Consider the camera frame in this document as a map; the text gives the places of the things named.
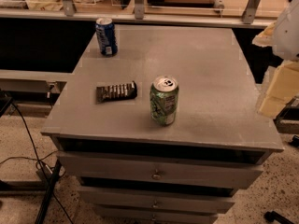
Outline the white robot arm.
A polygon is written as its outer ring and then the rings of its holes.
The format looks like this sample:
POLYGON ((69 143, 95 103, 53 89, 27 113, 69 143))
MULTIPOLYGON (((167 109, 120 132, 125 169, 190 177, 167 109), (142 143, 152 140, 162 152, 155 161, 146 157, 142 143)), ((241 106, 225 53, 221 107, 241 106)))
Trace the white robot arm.
POLYGON ((292 0, 279 15, 272 50, 281 59, 299 61, 299 0, 292 0))

